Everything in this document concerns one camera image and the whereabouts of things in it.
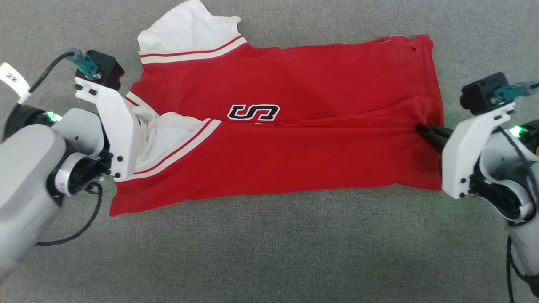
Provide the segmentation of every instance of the gray fabric surface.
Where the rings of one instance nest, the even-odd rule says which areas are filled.
[[[429,34],[449,127],[469,117],[458,104],[463,85],[496,71],[513,82],[539,78],[537,0],[204,3],[214,15],[240,16],[240,32],[258,47]],[[177,4],[1,1],[0,61],[33,82],[66,49],[96,49],[127,71],[126,93],[142,71],[138,33]],[[72,77],[73,66],[61,63],[30,104],[93,110],[73,96]],[[0,121],[15,101],[0,85]],[[536,118],[538,101],[521,101],[512,122]],[[105,191],[93,226],[71,243],[34,249],[0,288],[2,303],[507,301],[506,232],[477,199],[394,185],[229,197],[110,218],[110,180]],[[43,240],[82,227],[94,199],[69,199]],[[515,283],[517,302],[537,301]]]

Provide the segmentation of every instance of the green light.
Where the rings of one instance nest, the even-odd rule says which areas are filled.
[[[54,112],[46,112],[45,115],[52,122],[58,122],[62,120],[62,116],[55,114]]]
[[[515,136],[516,138],[520,137],[522,135],[522,132],[524,131],[524,128],[520,126],[515,126],[511,129],[509,129],[509,132]]]

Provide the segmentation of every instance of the white cable label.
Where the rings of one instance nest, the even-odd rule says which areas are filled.
[[[28,85],[26,79],[6,62],[0,65],[0,80],[9,85],[19,97],[26,95],[30,89],[30,85]]]

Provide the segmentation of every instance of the jersey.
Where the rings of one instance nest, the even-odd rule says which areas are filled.
[[[413,96],[443,106],[427,35],[361,44],[255,48],[239,17],[210,14],[199,0],[167,12],[139,35],[144,71],[126,99],[159,114],[271,123],[358,114]]]
[[[135,174],[116,180],[110,215],[223,196],[394,183],[440,189],[439,157],[414,133],[430,107],[414,97],[363,114],[265,124],[165,113],[142,123],[146,147]]]

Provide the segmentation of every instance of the red stripe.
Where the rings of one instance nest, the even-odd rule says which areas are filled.
[[[174,154],[176,154],[178,151],[180,151],[182,148],[184,148],[186,145],[188,145],[189,143],[191,143],[196,137],[198,137],[201,132],[203,130],[206,129],[206,127],[210,124],[210,122],[213,121],[213,119],[210,119],[199,131],[198,133],[196,133],[191,139],[189,139],[189,141],[187,141],[184,145],[180,146],[178,149],[176,149],[174,152],[170,153],[168,156],[166,156],[163,160],[159,161],[158,164],[154,165],[153,167],[151,168],[148,168],[146,170],[143,170],[143,171],[137,171],[135,173],[133,173],[134,175],[136,174],[144,174],[144,173],[147,173],[149,171],[151,171],[152,169],[155,169],[157,168],[159,165],[161,165],[166,159],[172,157]]]
[[[131,100],[130,98],[128,98],[128,97],[124,97],[124,98],[126,98],[126,100],[129,101],[134,106],[139,106],[137,103],[135,103],[135,101]]]
[[[218,50],[232,44],[232,42],[238,40],[241,37],[242,36],[237,36],[234,39],[232,39],[230,42],[228,42],[227,44],[225,44],[225,45],[223,45],[221,47],[218,47],[218,48],[216,48],[214,50],[211,50],[211,51],[192,51],[192,52],[183,52],[183,53],[174,53],[174,54],[142,54],[142,55],[140,55],[140,57],[141,58],[144,58],[144,57],[173,57],[173,56],[181,56],[181,55],[185,55],[185,54],[211,53],[211,52],[218,51]]]

